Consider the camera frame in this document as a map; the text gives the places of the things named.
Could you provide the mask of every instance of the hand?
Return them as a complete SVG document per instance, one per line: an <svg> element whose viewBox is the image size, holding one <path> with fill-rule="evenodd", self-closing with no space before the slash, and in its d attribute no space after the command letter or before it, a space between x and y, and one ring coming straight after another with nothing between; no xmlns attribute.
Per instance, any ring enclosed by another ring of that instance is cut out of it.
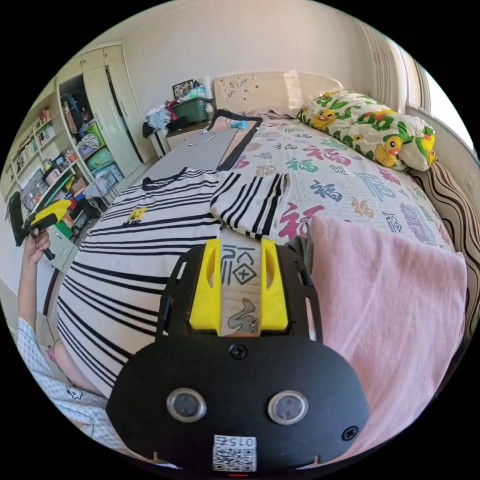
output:
<svg viewBox="0 0 480 480"><path fill-rule="evenodd" d="M35 235L38 235L38 228L35 229ZM25 246L23 247L23 260L36 265L42 258L44 251L50 247L50 236L47 231L43 231L36 238L30 235L26 238Z"/></svg>

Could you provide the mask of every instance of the window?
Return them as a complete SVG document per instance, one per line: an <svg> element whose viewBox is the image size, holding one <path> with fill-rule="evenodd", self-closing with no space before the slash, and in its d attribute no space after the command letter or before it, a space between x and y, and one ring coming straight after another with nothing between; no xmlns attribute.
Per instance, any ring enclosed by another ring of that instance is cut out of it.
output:
<svg viewBox="0 0 480 480"><path fill-rule="evenodd" d="M477 156L472 138L453 103L434 78L425 69L423 71L430 90L430 113L450 127Z"/></svg>

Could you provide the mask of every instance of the person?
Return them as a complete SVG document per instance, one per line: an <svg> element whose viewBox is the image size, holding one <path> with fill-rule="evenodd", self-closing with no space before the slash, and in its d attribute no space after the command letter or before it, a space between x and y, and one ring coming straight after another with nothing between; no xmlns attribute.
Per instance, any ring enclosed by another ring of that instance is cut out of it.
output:
<svg viewBox="0 0 480 480"><path fill-rule="evenodd" d="M129 450L113 428L107 412L107 399L80 372L61 340L54 348L55 361L69 383L57 378L44 358L36 337L38 262L50 247L48 232L25 240L18 286L17 348L27 368L53 404L84 434L100 444L133 459L154 463ZM157 463L175 468L166 462Z"/></svg>

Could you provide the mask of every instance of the green basket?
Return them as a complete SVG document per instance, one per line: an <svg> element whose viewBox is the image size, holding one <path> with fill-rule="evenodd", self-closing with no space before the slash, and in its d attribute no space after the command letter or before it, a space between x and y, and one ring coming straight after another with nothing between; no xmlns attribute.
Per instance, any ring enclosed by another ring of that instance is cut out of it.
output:
<svg viewBox="0 0 480 480"><path fill-rule="evenodd" d="M172 107L172 110L177 117L187 117L190 123L197 124L198 122L204 122L207 119L207 114L205 112L205 105L207 103L208 100L205 98L192 98L191 100L178 103Z"/></svg>
<svg viewBox="0 0 480 480"><path fill-rule="evenodd" d="M63 221L60 220L55 224L55 226L68 238L72 237L72 231L69 229L68 225Z"/></svg>
<svg viewBox="0 0 480 480"><path fill-rule="evenodd" d="M98 146L103 147L105 145L105 140L102 137L102 134L100 133L99 126L96 123L92 123L86 131L89 134L93 134L98 138Z"/></svg>

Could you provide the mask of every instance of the black and white striped shirt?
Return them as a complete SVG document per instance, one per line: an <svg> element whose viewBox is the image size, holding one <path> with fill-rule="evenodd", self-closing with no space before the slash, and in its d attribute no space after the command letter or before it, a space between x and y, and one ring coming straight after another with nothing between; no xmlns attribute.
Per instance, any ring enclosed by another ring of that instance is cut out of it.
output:
<svg viewBox="0 0 480 480"><path fill-rule="evenodd" d="M60 288L58 330L83 374L109 396L118 373L153 342L160 298L179 256L222 225L273 236L288 173L250 177L184 168L120 194L85 237Z"/></svg>

